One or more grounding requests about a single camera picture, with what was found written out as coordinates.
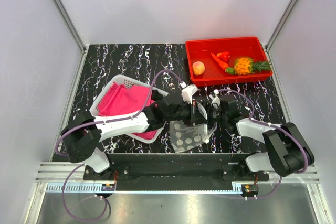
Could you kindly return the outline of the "polka dot zip bag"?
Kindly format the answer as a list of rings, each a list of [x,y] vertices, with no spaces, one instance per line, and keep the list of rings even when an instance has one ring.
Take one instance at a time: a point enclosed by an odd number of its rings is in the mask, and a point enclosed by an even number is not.
[[[208,102],[197,103],[196,109],[206,112]],[[208,143],[212,134],[217,130],[217,124],[208,127],[207,124],[186,125],[183,121],[170,121],[170,143],[175,153],[190,151],[204,143]]]

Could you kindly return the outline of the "fake carrot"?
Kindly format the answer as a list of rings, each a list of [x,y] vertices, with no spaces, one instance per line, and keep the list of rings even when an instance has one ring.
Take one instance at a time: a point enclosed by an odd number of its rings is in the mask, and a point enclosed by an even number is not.
[[[214,53],[211,53],[211,56],[222,70],[224,70],[226,73],[229,73],[229,74],[235,74],[234,68],[229,67],[228,62],[221,61],[220,59],[218,59],[218,57]]]

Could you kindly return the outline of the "fake peach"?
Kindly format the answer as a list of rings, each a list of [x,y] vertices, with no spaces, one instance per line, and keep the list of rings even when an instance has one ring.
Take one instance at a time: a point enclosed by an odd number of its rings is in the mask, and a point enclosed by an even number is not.
[[[201,61],[194,62],[192,64],[192,72],[195,76],[200,76],[205,71],[205,65]]]

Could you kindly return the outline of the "fake pineapple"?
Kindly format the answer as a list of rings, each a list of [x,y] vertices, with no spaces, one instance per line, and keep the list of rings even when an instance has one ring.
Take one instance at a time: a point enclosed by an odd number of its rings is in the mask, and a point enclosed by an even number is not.
[[[245,76],[255,72],[270,71],[271,64],[267,60],[255,61],[250,57],[240,57],[236,59],[233,69],[234,74]]]

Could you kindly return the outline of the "red fake pepper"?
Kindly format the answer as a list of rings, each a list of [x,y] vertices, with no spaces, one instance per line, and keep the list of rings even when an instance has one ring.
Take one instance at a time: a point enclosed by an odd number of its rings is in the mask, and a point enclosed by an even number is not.
[[[230,59],[230,54],[227,51],[220,52],[216,56],[218,57],[218,59],[220,59],[221,61],[224,61],[224,62],[228,62],[229,59]]]

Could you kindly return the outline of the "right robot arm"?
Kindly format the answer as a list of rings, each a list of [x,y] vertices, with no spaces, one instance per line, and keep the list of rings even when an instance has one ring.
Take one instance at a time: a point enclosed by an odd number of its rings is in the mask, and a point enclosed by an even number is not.
[[[228,100],[210,95],[206,107],[209,125],[218,124],[228,132],[259,141],[265,153],[253,153],[238,167],[239,176],[250,180],[257,172],[275,172],[281,177],[302,173],[315,157],[294,123],[271,124],[243,116]]]

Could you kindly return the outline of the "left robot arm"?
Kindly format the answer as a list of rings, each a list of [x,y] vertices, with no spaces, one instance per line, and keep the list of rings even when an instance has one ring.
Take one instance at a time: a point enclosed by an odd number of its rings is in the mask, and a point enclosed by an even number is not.
[[[116,116],[93,116],[84,112],[61,132],[68,159],[71,163],[84,163],[103,180],[113,175],[113,167],[98,144],[114,136],[129,133],[156,131],[165,123],[181,121],[187,126],[207,124],[208,116],[202,105],[196,101],[173,103],[168,96],[160,95],[154,103],[136,111]]]

